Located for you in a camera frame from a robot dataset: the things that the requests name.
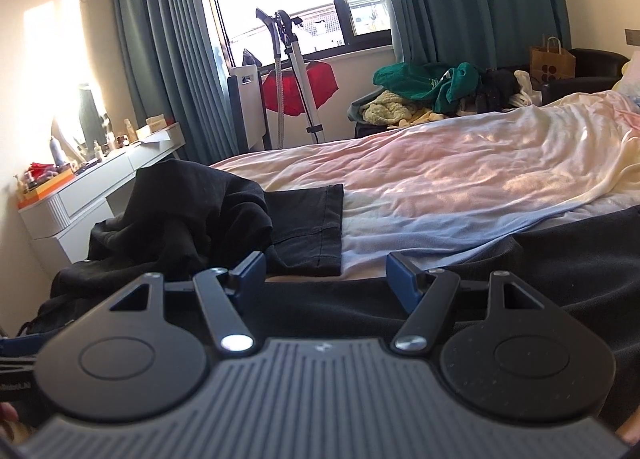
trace hand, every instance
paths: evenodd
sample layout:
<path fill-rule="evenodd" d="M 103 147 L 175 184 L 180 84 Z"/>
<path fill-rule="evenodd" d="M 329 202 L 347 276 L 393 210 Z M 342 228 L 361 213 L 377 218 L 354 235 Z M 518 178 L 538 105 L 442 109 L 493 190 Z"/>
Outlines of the hand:
<path fill-rule="evenodd" d="M 0 421 L 18 422 L 18 413 L 10 403 L 0 403 Z"/>
<path fill-rule="evenodd" d="M 622 441 L 631 446 L 640 441 L 640 409 L 637 409 L 629 419 L 616 431 Z"/>

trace textured grip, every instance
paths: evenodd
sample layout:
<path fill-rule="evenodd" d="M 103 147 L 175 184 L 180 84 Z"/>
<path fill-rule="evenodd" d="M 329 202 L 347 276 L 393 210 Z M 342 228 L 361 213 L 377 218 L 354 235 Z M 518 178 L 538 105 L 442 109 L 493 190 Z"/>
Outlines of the textured grip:
<path fill-rule="evenodd" d="M 430 366 L 378 340 L 270 341 L 220 363 L 183 406 L 130 426 L 52 420 L 21 450 L 38 459 L 614 459 L 593 419 L 516 428 L 444 391 Z"/>

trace power outlet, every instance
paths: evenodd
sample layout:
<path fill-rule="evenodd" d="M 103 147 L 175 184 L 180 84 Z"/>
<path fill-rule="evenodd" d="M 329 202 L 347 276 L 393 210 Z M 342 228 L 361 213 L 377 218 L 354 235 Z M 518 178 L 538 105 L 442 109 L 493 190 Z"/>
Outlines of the power outlet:
<path fill-rule="evenodd" d="M 625 29 L 626 44 L 640 47 L 640 31 L 637 29 Z"/>

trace white vanity desk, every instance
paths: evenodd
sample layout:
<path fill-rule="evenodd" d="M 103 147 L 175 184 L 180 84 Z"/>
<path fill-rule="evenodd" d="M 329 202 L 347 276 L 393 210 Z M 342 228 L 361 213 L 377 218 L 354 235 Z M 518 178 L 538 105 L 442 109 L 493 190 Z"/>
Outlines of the white vanity desk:
<path fill-rule="evenodd" d="M 31 246 L 42 267 L 54 275 L 86 259 L 89 235 L 96 222 L 122 213 L 127 206 L 136 170 L 151 166 L 184 145 L 178 123 L 151 139 L 111 153 L 97 166 L 76 176 L 55 192 L 20 210 L 31 235 Z"/>

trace green clothing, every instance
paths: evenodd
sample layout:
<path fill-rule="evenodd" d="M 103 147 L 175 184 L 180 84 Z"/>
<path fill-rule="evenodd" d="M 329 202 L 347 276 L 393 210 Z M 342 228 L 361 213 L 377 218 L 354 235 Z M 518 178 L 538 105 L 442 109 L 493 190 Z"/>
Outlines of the green clothing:
<path fill-rule="evenodd" d="M 443 78 L 446 73 L 450 78 Z M 478 68 L 461 63 L 457 68 L 434 63 L 399 63 L 383 67 L 373 76 L 374 85 L 415 102 L 424 102 L 437 113 L 453 113 L 461 98 L 476 92 L 481 84 Z"/>

